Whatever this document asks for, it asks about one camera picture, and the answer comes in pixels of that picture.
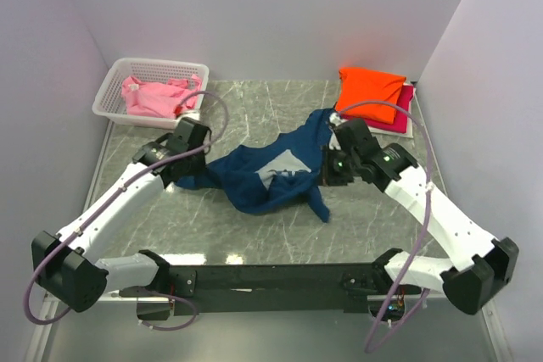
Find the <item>navy blue t shirt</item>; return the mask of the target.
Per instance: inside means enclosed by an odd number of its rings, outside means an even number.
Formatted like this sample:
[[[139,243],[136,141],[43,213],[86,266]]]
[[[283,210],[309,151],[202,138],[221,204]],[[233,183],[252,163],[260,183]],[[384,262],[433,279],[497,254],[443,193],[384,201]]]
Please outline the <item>navy blue t shirt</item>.
[[[295,200],[306,202],[323,222],[330,219],[318,186],[322,148],[329,145],[333,109],[317,109],[296,130],[281,133],[262,148],[240,145],[206,165],[197,175],[185,175],[176,185],[188,190],[215,188],[245,214],[264,214]]]

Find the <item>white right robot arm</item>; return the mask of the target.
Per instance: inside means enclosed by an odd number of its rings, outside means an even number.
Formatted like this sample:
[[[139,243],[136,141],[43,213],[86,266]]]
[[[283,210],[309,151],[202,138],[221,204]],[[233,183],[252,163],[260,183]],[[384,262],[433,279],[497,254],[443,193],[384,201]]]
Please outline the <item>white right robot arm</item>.
[[[514,272],[518,245],[499,239],[465,215],[401,145],[381,147],[361,119],[329,116],[333,133],[323,152],[322,180],[344,185],[354,177],[375,186],[406,209],[445,251],[432,258],[392,249],[374,261],[372,283],[391,293],[400,285],[443,293],[461,312],[477,314],[507,286]]]

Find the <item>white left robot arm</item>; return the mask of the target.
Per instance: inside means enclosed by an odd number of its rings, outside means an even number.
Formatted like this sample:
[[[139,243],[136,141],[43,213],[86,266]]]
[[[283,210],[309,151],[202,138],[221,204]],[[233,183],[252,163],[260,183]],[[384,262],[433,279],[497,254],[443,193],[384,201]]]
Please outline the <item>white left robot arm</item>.
[[[33,281],[69,309],[83,312],[106,292],[141,287],[164,293],[169,263],[156,253],[106,259],[104,251],[117,232],[146,202],[170,184],[205,167],[208,126],[183,118],[172,133],[141,147],[120,178],[85,213],[57,233],[42,231],[31,243]]]

